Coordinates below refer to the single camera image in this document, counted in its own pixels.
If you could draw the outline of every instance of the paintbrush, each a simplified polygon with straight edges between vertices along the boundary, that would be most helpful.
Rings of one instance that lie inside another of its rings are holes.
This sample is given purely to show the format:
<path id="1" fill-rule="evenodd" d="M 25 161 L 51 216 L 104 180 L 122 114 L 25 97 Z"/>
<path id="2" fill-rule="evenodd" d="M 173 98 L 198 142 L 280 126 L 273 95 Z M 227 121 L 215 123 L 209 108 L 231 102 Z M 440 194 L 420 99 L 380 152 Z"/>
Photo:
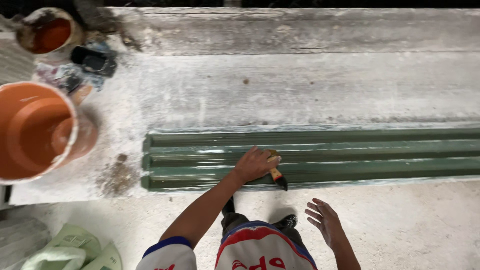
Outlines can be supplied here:
<path id="1" fill-rule="evenodd" d="M 270 157 L 268 157 L 267 159 L 268 162 L 280 156 L 275 150 L 272 150 L 272 149 L 267 149 L 267 150 L 270 151 Z M 277 170 L 277 168 L 270 169 L 270 174 L 272 175 L 272 178 L 275 184 L 280 186 L 285 191 L 288 190 L 287 179 L 285 178 L 285 176 L 282 175 L 282 173 L 279 170 Z"/>

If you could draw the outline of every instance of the paint can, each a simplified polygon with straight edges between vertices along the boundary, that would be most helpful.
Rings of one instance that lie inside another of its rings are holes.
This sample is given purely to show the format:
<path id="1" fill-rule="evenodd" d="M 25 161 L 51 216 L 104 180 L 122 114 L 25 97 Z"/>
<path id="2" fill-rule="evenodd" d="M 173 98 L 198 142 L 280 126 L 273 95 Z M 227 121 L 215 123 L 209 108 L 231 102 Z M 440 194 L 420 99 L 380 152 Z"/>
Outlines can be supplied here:
<path id="1" fill-rule="evenodd" d="M 16 37 L 20 46 L 33 54 L 65 61 L 73 48 L 84 42 L 84 31 L 66 11 L 48 7 L 25 17 Z"/>
<path id="2" fill-rule="evenodd" d="M 60 90 L 36 82 L 0 86 L 0 184 L 38 179 L 86 155 L 97 136 Z"/>

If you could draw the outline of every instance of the shoe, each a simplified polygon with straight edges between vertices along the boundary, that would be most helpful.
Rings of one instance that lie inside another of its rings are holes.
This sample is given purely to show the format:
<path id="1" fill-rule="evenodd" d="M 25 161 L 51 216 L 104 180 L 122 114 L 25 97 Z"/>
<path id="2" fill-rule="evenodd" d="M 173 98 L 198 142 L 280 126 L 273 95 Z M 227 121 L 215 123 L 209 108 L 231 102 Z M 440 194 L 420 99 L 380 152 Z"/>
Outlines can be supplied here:
<path id="1" fill-rule="evenodd" d="M 227 213 L 235 213 L 235 204 L 233 203 L 233 196 L 228 199 L 228 202 L 222 208 L 223 216 L 226 216 Z"/>
<path id="2" fill-rule="evenodd" d="M 284 228 L 295 228 L 298 223 L 298 218 L 296 215 L 291 214 L 282 218 L 279 222 L 275 222 L 272 225 L 275 227 L 284 227 Z"/>

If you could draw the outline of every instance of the green painted molding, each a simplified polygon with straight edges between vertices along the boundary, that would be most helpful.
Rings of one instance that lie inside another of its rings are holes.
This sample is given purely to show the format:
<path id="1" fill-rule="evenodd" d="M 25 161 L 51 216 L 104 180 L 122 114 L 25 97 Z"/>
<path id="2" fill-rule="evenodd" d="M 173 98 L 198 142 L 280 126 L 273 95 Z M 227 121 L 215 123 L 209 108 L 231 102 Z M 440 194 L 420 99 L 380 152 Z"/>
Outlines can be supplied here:
<path id="1" fill-rule="evenodd" d="M 142 187 L 203 191 L 253 145 L 275 149 L 289 189 L 480 179 L 480 123 L 245 126 L 154 130 Z M 275 190 L 270 175 L 243 190 Z"/>

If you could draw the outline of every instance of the person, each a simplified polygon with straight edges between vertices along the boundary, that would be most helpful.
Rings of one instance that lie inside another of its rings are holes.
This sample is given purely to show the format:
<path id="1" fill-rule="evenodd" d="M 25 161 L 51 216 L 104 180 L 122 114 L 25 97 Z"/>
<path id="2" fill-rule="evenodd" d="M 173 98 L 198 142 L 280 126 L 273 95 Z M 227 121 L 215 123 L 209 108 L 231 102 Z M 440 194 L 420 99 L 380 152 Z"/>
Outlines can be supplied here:
<path id="1" fill-rule="evenodd" d="M 313 258 L 294 229 L 295 215 L 279 222 L 249 221 L 235 213 L 233 194 L 245 183 L 266 175 L 281 158 L 267 161 L 268 150 L 252 147 L 216 186 L 190 204 L 167 228 L 160 241 L 145 252 L 137 270 L 194 270 L 193 250 L 222 211 L 223 238 L 216 270 L 317 269 Z M 358 270 L 353 249 L 335 211 L 314 198 L 307 203 L 307 220 L 317 227 L 333 250 L 339 270 Z"/>

